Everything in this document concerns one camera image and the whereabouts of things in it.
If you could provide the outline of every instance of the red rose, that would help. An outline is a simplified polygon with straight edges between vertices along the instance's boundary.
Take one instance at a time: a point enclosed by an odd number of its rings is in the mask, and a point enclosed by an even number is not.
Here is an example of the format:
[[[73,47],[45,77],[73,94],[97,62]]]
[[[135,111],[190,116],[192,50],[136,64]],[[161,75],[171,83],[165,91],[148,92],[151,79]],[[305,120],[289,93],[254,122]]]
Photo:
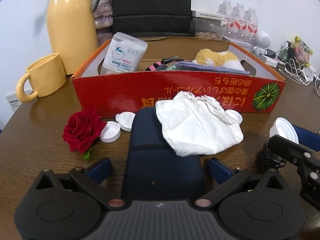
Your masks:
[[[62,137],[70,144],[71,152],[78,150],[84,154],[99,137],[105,125],[96,109],[82,110],[70,116]]]

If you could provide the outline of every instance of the red and white bottle label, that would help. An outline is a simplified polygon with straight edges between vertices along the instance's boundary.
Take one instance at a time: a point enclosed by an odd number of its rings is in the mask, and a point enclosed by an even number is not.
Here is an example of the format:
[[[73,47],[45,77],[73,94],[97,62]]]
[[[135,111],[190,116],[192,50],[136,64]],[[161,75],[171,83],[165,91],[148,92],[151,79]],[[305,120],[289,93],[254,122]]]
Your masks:
[[[245,30],[247,27],[247,21],[245,21],[241,18],[236,18],[235,19],[235,27],[240,30]]]
[[[234,26],[234,23],[235,23],[235,19],[234,18],[231,18],[231,17],[226,17],[226,20],[227,22],[227,27],[233,27]]]
[[[253,23],[248,23],[247,30],[251,33],[257,33],[258,30],[258,25],[253,24]]]

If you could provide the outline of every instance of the snack bag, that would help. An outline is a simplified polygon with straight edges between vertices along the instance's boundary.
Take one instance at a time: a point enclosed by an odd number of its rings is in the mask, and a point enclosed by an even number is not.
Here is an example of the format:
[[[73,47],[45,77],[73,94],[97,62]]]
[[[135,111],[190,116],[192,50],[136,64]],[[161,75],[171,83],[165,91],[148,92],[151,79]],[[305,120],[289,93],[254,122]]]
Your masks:
[[[301,64],[309,65],[310,55],[313,51],[298,36],[294,38],[294,55]]]

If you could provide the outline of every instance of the wall socket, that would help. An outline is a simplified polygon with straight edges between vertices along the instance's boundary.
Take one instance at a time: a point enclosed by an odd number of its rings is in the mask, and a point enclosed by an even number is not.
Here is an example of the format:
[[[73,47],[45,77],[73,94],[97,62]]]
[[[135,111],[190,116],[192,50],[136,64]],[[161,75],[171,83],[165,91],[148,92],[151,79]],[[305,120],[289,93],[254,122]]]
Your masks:
[[[32,89],[25,90],[25,93],[27,95],[30,95],[32,93]],[[15,93],[7,95],[7,100],[13,112],[15,112],[18,109],[18,107],[22,104]]]

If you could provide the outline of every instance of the yellow thermos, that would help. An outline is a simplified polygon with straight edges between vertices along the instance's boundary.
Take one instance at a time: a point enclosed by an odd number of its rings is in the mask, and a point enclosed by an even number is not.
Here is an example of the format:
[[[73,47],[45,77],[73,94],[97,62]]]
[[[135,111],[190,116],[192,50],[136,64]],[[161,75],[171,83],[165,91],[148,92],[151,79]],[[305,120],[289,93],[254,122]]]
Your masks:
[[[52,52],[60,54],[66,75],[77,68],[98,48],[95,11],[100,0],[50,0],[47,28]]]

